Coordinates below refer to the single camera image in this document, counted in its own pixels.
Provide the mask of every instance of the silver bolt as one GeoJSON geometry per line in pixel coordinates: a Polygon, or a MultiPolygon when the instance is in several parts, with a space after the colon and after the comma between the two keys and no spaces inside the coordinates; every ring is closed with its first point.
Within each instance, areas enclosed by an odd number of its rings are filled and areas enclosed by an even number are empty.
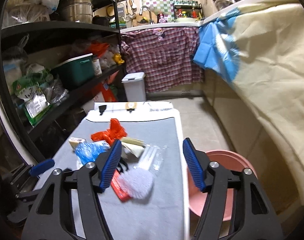
{"type": "Polygon", "coordinates": [[[95,166],[95,163],[89,162],[85,165],[88,169],[92,169],[95,166]]]}
{"type": "Polygon", "coordinates": [[[244,173],[247,174],[247,175],[251,175],[253,172],[252,172],[251,169],[246,168],[246,169],[244,169],[244,173]]]}
{"type": "Polygon", "coordinates": [[[210,162],[210,166],[211,166],[212,168],[217,168],[218,166],[220,166],[220,164],[217,163],[217,162],[210,162]]]}
{"type": "Polygon", "coordinates": [[[59,175],[61,173],[61,169],[55,169],[52,173],[54,175],[59,175]]]}

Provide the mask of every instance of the plaid shirt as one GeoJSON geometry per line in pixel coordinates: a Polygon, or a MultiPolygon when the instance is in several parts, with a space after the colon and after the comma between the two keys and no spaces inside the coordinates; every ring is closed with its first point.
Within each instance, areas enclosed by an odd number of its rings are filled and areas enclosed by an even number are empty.
{"type": "Polygon", "coordinates": [[[145,73],[146,92],[204,80],[203,69],[192,62],[199,43],[197,27],[155,28],[121,35],[126,70],[145,73]]]}

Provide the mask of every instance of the green plastic box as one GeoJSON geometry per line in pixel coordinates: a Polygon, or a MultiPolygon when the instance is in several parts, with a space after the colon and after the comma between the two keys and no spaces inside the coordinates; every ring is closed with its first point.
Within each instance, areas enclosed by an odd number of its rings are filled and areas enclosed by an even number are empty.
{"type": "Polygon", "coordinates": [[[92,53],[68,59],[55,66],[51,73],[54,77],[59,75],[65,89],[76,89],[94,77],[92,53]]]}

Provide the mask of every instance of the faucet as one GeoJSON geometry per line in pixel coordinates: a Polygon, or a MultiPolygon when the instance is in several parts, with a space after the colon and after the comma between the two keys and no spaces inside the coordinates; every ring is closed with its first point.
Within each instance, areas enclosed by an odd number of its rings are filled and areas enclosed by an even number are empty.
{"type": "Polygon", "coordinates": [[[150,15],[149,24],[153,24],[154,21],[152,20],[152,12],[151,12],[151,10],[150,10],[150,8],[148,6],[146,6],[146,5],[142,6],[141,9],[140,9],[139,15],[143,14],[143,9],[144,8],[146,8],[149,11],[149,15],[150,15]]]}

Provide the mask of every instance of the blue plastic bag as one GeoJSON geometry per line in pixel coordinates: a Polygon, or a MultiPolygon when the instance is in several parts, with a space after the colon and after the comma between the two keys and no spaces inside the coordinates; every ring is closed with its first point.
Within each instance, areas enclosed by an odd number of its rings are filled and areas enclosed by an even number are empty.
{"type": "Polygon", "coordinates": [[[100,153],[106,152],[109,149],[110,145],[106,141],[79,143],[75,149],[75,154],[84,165],[88,162],[94,162],[100,153]]]}

